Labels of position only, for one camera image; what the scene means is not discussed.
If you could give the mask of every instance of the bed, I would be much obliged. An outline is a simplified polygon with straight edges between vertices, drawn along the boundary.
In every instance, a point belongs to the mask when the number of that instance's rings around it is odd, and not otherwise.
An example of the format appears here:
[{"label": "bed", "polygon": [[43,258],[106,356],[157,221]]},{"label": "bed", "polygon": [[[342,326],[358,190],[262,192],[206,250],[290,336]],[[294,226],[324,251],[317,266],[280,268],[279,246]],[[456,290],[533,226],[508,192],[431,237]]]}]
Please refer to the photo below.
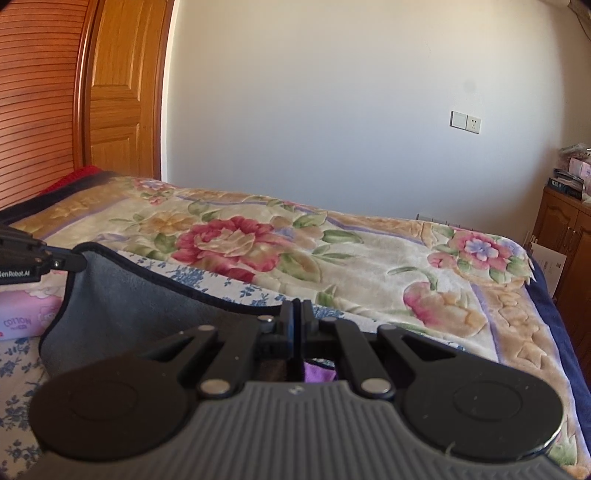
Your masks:
[{"label": "bed", "polygon": [[[565,408],[549,455],[575,478],[591,472],[589,389],[540,269],[509,239],[106,172],[2,210],[0,222],[58,247],[101,243],[237,303],[310,299],[320,315],[364,331],[394,322],[532,373]],[[53,272],[0,288],[0,312],[18,295],[37,327],[47,326],[65,279]],[[0,342],[0,472],[11,477],[40,455],[27,421],[47,377],[37,346],[37,337]]]}]

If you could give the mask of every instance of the cable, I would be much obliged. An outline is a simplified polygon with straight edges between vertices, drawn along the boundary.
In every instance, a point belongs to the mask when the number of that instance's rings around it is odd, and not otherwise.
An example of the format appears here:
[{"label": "cable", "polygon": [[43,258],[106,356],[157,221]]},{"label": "cable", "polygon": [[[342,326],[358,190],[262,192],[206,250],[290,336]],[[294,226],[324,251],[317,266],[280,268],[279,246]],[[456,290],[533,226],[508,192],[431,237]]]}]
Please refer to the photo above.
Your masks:
[{"label": "cable", "polygon": [[583,21],[581,20],[581,17],[580,17],[580,15],[579,15],[579,13],[578,13],[578,12],[576,12],[576,11],[574,10],[574,8],[573,8],[573,7],[571,7],[571,5],[569,5],[569,8],[570,8],[570,9],[573,11],[573,13],[576,15],[576,17],[577,17],[577,20],[579,20],[579,25],[581,25],[581,28],[583,29],[583,33],[585,34],[585,37],[587,37],[587,39],[588,39],[589,41],[591,41],[591,37],[589,37],[589,34],[587,33],[587,29],[586,29],[586,28],[585,28],[585,26],[583,25]]}]

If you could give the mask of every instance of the white wall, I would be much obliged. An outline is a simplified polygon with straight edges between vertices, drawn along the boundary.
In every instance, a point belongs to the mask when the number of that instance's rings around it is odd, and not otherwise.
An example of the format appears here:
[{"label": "white wall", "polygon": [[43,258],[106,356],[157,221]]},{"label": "white wall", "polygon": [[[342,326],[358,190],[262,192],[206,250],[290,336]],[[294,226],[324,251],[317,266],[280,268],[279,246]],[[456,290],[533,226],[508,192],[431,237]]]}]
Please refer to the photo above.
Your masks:
[{"label": "white wall", "polygon": [[[591,142],[591,43],[538,0],[176,0],[167,180],[522,241]],[[449,127],[481,117],[480,135]]]}]

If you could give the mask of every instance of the gray ribbed gripper base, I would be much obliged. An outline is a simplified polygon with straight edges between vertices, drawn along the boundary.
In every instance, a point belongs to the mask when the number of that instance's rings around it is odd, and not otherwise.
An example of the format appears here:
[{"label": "gray ribbed gripper base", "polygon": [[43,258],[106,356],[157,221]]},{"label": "gray ribbed gripper base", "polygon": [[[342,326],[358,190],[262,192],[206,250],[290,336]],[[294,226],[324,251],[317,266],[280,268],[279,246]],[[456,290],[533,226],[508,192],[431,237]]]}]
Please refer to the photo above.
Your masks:
[{"label": "gray ribbed gripper base", "polygon": [[249,382],[202,403],[187,426],[128,460],[84,463],[46,454],[23,480],[569,480],[545,456],[506,465],[468,462],[417,439],[393,406],[344,381]]}]

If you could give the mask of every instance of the slatted wardrobe door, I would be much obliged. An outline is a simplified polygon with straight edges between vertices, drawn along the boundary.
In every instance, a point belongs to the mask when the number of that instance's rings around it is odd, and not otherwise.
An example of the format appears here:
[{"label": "slatted wardrobe door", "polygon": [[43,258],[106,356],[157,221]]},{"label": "slatted wardrobe door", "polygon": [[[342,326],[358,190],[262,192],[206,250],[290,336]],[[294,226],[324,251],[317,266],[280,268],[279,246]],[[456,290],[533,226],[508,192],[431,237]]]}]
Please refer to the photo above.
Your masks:
[{"label": "slatted wardrobe door", "polygon": [[0,12],[0,207],[73,170],[76,60],[89,0],[12,0]]}]

